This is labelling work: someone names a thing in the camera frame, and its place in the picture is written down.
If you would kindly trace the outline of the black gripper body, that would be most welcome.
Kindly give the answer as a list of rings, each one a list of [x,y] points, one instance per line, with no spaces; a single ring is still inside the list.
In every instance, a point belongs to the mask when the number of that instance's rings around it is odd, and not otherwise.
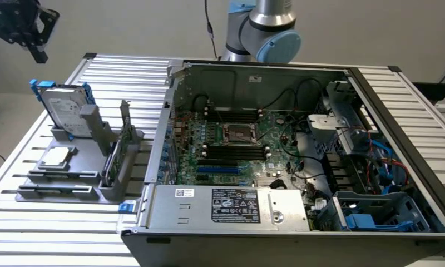
[[[38,1],[0,1],[0,39],[21,46],[41,45],[37,31]]]

